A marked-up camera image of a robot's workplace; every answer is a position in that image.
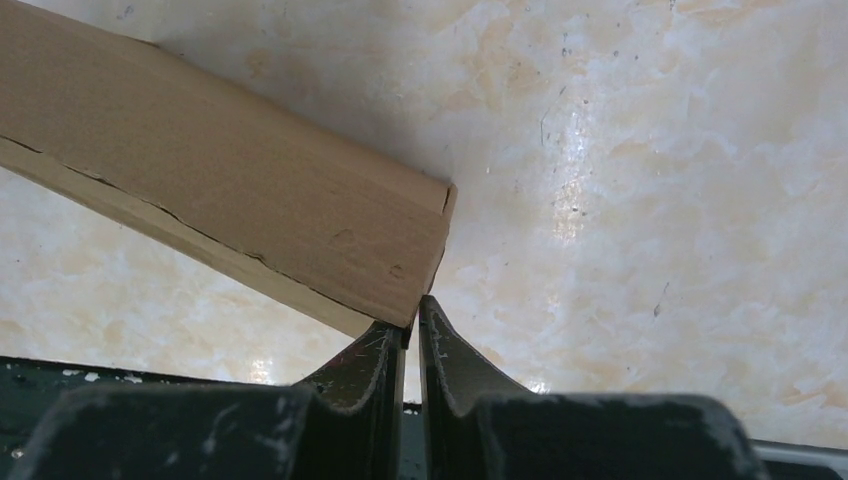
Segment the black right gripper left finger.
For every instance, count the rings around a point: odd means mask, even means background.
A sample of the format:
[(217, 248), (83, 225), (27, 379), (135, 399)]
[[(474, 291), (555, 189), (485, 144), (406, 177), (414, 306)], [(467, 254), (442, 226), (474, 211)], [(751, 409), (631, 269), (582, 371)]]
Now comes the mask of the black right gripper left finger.
[(407, 343), (375, 324), (291, 385), (66, 390), (8, 478), (394, 479)]

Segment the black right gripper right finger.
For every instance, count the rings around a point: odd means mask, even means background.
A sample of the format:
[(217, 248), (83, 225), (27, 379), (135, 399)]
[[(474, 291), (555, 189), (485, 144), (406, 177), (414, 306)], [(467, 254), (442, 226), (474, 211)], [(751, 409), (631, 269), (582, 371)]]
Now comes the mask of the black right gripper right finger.
[(764, 479), (741, 423), (692, 394), (535, 393), (419, 305), (433, 479)]

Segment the brown cardboard box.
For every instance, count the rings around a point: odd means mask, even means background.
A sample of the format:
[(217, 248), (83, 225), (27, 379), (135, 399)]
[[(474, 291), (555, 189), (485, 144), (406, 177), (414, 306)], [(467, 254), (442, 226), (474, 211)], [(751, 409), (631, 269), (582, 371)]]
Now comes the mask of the brown cardboard box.
[(160, 48), (1, 5), (1, 164), (340, 332), (408, 327), (457, 190)]

